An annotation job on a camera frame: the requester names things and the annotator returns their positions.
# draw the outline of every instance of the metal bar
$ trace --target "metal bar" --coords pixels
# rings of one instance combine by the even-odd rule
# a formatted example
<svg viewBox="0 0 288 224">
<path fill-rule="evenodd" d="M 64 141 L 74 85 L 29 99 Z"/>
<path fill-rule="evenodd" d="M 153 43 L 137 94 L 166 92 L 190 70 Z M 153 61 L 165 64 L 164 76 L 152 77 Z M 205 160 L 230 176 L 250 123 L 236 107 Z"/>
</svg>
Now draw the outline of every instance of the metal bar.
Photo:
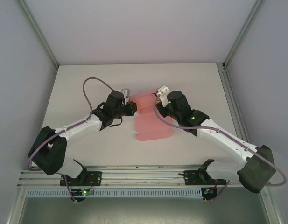
<svg viewBox="0 0 288 224">
<path fill-rule="evenodd" d="M 23 15 L 26 17 L 29 25 L 31 26 L 33 32 L 35 33 L 39 43 L 41 44 L 43 50 L 45 51 L 46 55 L 48 56 L 49 60 L 54 65 L 55 69 L 58 70 L 59 69 L 59 63 L 57 62 L 56 57 L 52 53 L 51 48 L 47 44 L 47 41 L 46 41 L 43 33 L 41 32 L 35 18 L 33 17 L 33 14 L 31 12 L 31 10 L 29 9 L 26 1 L 25 0 L 17 0 L 17 2 L 18 2 L 18 5 L 19 5 Z"/>
<path fill-rule="evenodd" d="M 229 105 L 236 134 L 242 140 L 250 142 L 241 109 L 238 104 L 233 85 L 231 83 L 228 69 L 226 66 L 224 67 L 222 63 L 217 63 L 217 67 Z M 260 192 L 260 195 L 262 197 L 269 222 L 271 224 L 283 224 L 284 220 L 279 205 L 276 201 L 274 190 L 271 187 L 264 187 Z"/>
<path fill-rule="evenodd" d="M 101 186 L 95 187 L 100 188 L 173 188 L 173 187 L 193 187 L 185 186 L 184 177 L 180 176 L 179 173 L 183 173 L 184 170 L 196 170 L 196 166 L 175 166 L 172 169 L 171 166 L 164 167 L 113 167 L 107 168 L 96 168 L 88 169 L 89 171 L 102 171 Z M 44 172 L 31 172 L 22 171 L 18 187 L 21 188 L 64 188 L 60 186 L 60 175 L 55 174 L 47 176 Z M 209 185 L 195 186 L 195 187 L 209 187 Z"/>
<path fill-rule="evenodd" d="M 225 60 L 225 67 L 228 67 L 231 63 L 231 61 L 233 60 L 233 58 L 235 57 L 235 54 L 238 50 L 238 48 L 240 47 L 240 45 L 242 44 L 244 38 L 246 37 L 246 34 L 248 33 L 249 29 L 251 28 L 253 22 L 255 21 L 261 7 L 263 6 L 265 0 L 256 0 L 255 4 L 253 5 L 253 8 L 250 12 L 250 14 L 248 15 L 244 25 L 242 26 L 239 34 L 237 35 L 234 44 L 231 47 L 231 50 L 229 51 L 227 58 Z"/>
<path fill-rule="evenodd" d="M 246 125 L 240 110 L 237 97 L 235 95 L 233 85 L 229 78 L 229 74 L 227 73 L 222 63 L 217 63 L 217 67 L 218 67 L 218 73 L 222 81 L 223 89 L 225 91 L 227 103 L 229 105 L 237 137 L 241 138 L 244 141 L 250 142 Z"/>
<path fill-rule="evenodd" d="M 187 170 L 187 169 L 199 169 L 201 164 L 198 165 L 158 165 L 158 166 L 85 166 L 89 171 L 110 171 L 110 172 L 138 172 L 139 170 L 145 171 L 167 171 L 167 170 Z M 43 171 L 28 171 L 23 170 L 22 173 L 43 173 Z"/>
<path fill-rule="evenodd" d="M 28 189 L 21 188 L 18 189 L 17 197 L 12 202 L 12 208 L 9 212 L 9 217 L 6 224 L 18 224 L 21 217 L 21 212 L 27 197 Z"/>
<path fill-rule="evenodd" d="M 46 104 L 45 104 L 45 109 L 44 109 L 44 113 L 43 113 L 43 117 L 42 117 L 42 120 L 41 120 L 41 123 L 39 125 L 39 131 L 42 129 L 42 126 L 43 126 L 43 123 L 44 123 L 44 119 L 45 119 L 45 115 L 46 115 L 46 111 L 47 111 L 47 108 L 49 106 L 49 100 L 50 100 L 50 96 L 52 94 L 52 90 L 54 88 L 54 85 L 55 85 L 55 81 L 56 81 L 56 75 L 57 75 L 58 71 L 56 70 L 56 73 L 55 73 L 55 76 L 54 76 L 54 80 L 51 84 L 51 88 L 49 90 L 49 95 L 48 95 L 48 98 L 47 98 L 47 101 L 46 101 Z"/>
</svg>

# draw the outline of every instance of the floor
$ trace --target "floor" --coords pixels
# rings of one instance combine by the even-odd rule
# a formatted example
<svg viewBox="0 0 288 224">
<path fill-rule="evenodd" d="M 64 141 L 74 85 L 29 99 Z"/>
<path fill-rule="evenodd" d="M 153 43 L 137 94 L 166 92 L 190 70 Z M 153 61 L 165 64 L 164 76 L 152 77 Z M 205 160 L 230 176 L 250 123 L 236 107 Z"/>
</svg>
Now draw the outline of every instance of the floor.
<svg viewBox="0 0 288 224">
<path fill-rule="evenodd" d="M 27 198 L 20 224 L 266 224 L 260 195 L 228 188 L 213 203 L 200 199 Z"/>
</svg>

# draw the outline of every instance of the red wire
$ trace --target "red wire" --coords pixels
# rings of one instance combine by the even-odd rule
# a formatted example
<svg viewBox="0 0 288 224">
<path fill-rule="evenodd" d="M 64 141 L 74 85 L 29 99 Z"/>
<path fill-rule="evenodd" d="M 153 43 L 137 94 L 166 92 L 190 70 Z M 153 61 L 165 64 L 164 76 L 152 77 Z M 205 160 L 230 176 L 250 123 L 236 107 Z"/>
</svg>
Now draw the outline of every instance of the red wire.
<svg viewBox="0 0 288 224">
<path fill-rule="evenodd" d="M 217 188 L 217 186 L 218 186 L 218 181 L 217 181 L 217 180 L 215 180 L 215 185 L 214 185 L 214 188 L 213 188 L 213 190 L 215 190 L 215 189 Z"/>
<path fill-rule="evenodd" d="M 90 190 L 90 189 L 93 187 L 94 181 L 93 181 L 90 177 L 88 177 L 88 180 L 92 181 L 92 182 L 91 182 L 91 187 L 88 189 L 88 190 Z"/>
</svg>

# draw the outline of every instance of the cable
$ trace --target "cable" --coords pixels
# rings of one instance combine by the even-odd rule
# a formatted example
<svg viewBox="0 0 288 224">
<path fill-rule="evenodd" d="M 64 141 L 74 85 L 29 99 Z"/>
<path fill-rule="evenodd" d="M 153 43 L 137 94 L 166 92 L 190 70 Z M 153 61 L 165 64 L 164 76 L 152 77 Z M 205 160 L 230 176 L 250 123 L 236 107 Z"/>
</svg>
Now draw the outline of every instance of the cable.
<svg viewBox="0 0 288 224">
<path fill-rule="evenodd" d="M 169 125 L 171 127 L 175 127 L 175 128 L 179 128 L 179 129 L 186 129 L 186 130 L 192 130 L 192 129 L 208 129 L 208 130 L 213 130 L 215 132 L 218 133 L 222 133 L 225 137 L 227 137 L 228 139 L 230 139 L 231 141 L 235 142 L 236 144 L 240 145 L 241 147 L 243 147 L 246 151 L 252 153 L 253 155 L 257 156 L 259 159 L 261 159 L 262 161 L 264 161 L 265 163 L 267 163 L 269 166 L 271 166 L 272 168 L 274 168 L 275 170 L 277 170 L 283 177 L 283 181 L 281 183 L 267 183 L 266 186 L 269 187 L 279 187 L 279 186 L 283 186 L 286 182 L 287 182 L 287 177 L 286 175 L 283 173 L 283 171 L 281 171 L 277 166 L 275 166 L 272 162 L 268 161 L 267 159 L 265 159 L 263 156 L 259 155 L 258 153 L 254 152 L 253 150 L 251 150 L 249 147 L 245 146 L 244 144 L 242 144 L 240 141 L 236 140 L 235 138 L 233 138 L 232 136 L 230 136 L 229 134 L 227 134 L 226 132 L 218 129 L 218 128 L 214 128 L 214 127 L 207 127 L 207 126 L 197 126 L 197 127 L 181 127 L 181 126 L 177 126 L 177 125 L 173 125 L 167 121 L 165 121 L 159 114 L 156 108 L 156 104 L 157 101 L 159 100 L 159 97 L 156 98 L 155 102 L 154 102 L 154 106 L 153 106 L 153 110 L 154 113 L 156 114 L 157 118 L 159 120 L 161 120 L 163 123 L 165 123 L 166 125 Z"/>
<path fill-rule="evenodd" d="M 215 181 L 215 185 L 214 185 L 213 190 L 215 190 L 217 188 L 217 186 L 218 186 L 218 181 L 217 180 L 214 180 L 214 181 Z"/>
<path fill-rule="evenodd" d="M 69 192 L 72 200 L 74 201 L 74 203 L 77 202 L 77 199 L 75 199 L 75 197 L 73 196 L 73 194 L 72 194 L 72 192 L 71 192 L 71 190 L 70 190 L 70 188 L 69 188 L 69 186 L 68 186 L 68 182 L 67 182 L 67 177 L 66 177 L 66 175 L 64 175 L 64 179 L 65 179 L 65 183 L 66 183 L 67 190 L 68 190 L 68 192 Z"/>
<path fill-rule="evenodd" d="M 118 119 L 120 119 L 120 121 L 121 121 L 119 124 L 109 125 L 109 127 L 120 126 L 122 124 L 122 122 L 123 122 L 123 118 L 118 118 Z"/>
<path fill-rule="evenodd" d="M 90 190 L 90 189 L 93 187 L 94 181 L 93 181 L 92 178 L 90 178 L 90 177 L 88 177 L 88 180 L 89 180 L 89 181 L 92 181 L 91 186 L 90 186 L 90 188 L 88 189 L 88 190 Z"/>
<path fill-rule="evenodd" d="M 217 196 L 215 198 L 213 198 L 211 200 L 205 200 L 205 202 L 213 202 L 213 201 L 217 200 L 223 194 L 223 192 L 226 190 L 229 183 L 230 183 L 230 181 L 227 181 L 226 185 L 223 187 L 223 189 L 221 189 L 221 191 L 217 194 Z"/>
<path fill-rule="evenodd" d="M 85 92 L 85 84 L 86 84 L 86 82 L 87 82 L 88 80 L 90 80 L 90 79 L 98 80 L 98 81 L 102 82 L 104 85 L 106 85 L 106 86 L 107 86 L 109 89 L 111 89 L 112 91 L 115 91 L 112 87 L 110 87 L 106 82 L 104 82 L 104 81 L 101 80 L 100 78 L 89 77 L 89 78 L 87 78 L 86 80 L 84 80 L 84 83 L 83 83 L 83 94 L 84 94 L 84 97 L 86 98 L 87 103 L 89 104 L 89 108 L 90 108 L 89 116 L 88 116 L 85 120 L 83 120 L 83 121 L 81 121 L 81 122 L 78 122 L 77 124 L 74 124 L 74 125 L 68 127 L 68 128 L 67 128 L 67 131 L 70 130 L 70 129 L 72 129 L 72 128 L 75 128 L 75 127 L 78 126 L 78 125 L 83 124 L 83 123 L 86 122 L 86 121 L 88 121 L 88 120 L 90 119 L 90 117 L 92 116 L 92 110 L 93 110 L 93 108 L 92 108 L 91 102 L 89 101 L 89 98 L 87 97 L 87 94 L 86 94 L 86 92 Z M 52 139 L 54 139 L 55 137 L 59 136 L 60 134 L 62 134 L 62 133 L 64 133 L 64 132 L 65 132 L 65 130 L 62 130 L 62 131 L 54 134 L 53 136 L 49 137 L 48 139 L 46 139 L 46 140 L 31 154 L 31 156 L 30 156 L 29 159 L 28 159 L 28 163 L 27 163 L 27 169 L 28 169 L 29 171 L 42 171 L 41 169 L 34 169 L 34 168 L 31 168 L 31 167 L 30 167 L 30 166 L 31 166 L 31 163 L 32 163 L 33 157 L 39 152 L 40 149 L 42 149 L 43 146 L 45 146 L 45 145 L 48 144 Z M 69 186 L 68 186 L 68 182 L 67 182 L 66 175 L 64 175 L 64 179 L 65 179 L 65 183 L 66 183 L 67 190 L 68 190 L 68 192 L 69 192 L 72 200 L 73 200 L 74 203 L 75 203 L 77 200 L 74 198 L 74 196 L 73 196 L 73 194 L 72 194 L 72 192 L 71 192 L 71 190 L 70 190 L 70 188 L 69 188 Z"/>
</svg>

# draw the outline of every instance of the black mounting bracket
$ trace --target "black mounting bracket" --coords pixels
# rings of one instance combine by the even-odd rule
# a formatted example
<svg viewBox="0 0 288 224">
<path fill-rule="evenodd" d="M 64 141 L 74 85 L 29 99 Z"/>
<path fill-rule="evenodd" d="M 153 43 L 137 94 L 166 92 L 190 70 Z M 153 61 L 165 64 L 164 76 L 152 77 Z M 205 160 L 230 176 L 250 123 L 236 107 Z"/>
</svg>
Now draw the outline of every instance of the black mounting bracket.
<svg viewBox="0 0 288 224">
<path fill-rule="evenodd" d="M 184 176 L 184 183 L 186 186 L 195 186 L 195 185 L 215 185 L 215 180 L 211 178 L 207 178 L 206 180 L 201 179 L 200 170 L 185 170 L 183 174 L 179 174 Z M 218 185 L 226 185 L 227 181 L 218 179 Z"/>
<path fill-rule="evenodd" d="M 86 177 L 84 181 L 80 182 L 79 179 L 73 179 L 68 176 L 66 176 L 68 186 L 70 187 L 76 187 L 76 186 L 83 186 L 83 187 L 99 187 L 101 185 L 102 180 L 102 172 L 100 171 L 87 171 Z M 66 182 L 64 179 L 64 175 L 61 176 L 60 186 L 65 187 Z"/>
</svg>

